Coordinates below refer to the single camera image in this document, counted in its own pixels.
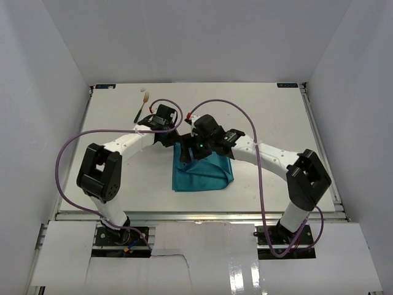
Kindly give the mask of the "teal cloth napkin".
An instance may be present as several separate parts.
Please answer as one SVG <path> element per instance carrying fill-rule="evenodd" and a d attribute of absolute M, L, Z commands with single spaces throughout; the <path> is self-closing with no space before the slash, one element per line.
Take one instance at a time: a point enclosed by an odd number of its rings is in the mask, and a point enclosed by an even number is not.
<path fill-rule="evenodd" d="M 211 155 L 190 163 L 180 161 L 181 146 L 173 147 L 172 190 L 175 192 L 203 192 L 225 189 L 234 180 L 228 157 Z"/>

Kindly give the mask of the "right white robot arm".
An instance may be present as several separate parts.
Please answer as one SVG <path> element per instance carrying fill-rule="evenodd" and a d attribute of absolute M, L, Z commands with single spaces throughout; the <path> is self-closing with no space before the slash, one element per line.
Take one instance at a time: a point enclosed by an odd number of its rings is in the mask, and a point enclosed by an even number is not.
<path fill-rule="evenodd" d="M 290 242 L 332 183 L 319 156 L 310 149 L 296 153 L 257 144 L 240 130 L 224 130 L 209 114 L 188 114 L 185 121 L 191 131 L 181 136 L 182 162 L 201 160 L 216 153 L 260 165 L 286 181 L 290 202 L 277 225 L 268 233 L 273 238 Z"/>

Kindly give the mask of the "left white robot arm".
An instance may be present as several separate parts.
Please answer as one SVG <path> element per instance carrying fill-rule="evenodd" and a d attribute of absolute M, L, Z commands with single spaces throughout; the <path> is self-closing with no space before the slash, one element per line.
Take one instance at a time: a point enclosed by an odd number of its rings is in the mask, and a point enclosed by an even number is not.
<path fill-rule="evenodd" d="M 77 186 L 91 198 L 106 233 L 118 245 L 126 244 L 131 238 L 130 219 L 116 197 L 123 162 L 157 142 L 165 147 L 174 145 L 179 136 L 174 129 L 178 115 L 177 110 L 161 104 L 155 112 L 137 122 L 131 133 L 102 145 L 92 143 L 85 151 Z"/>

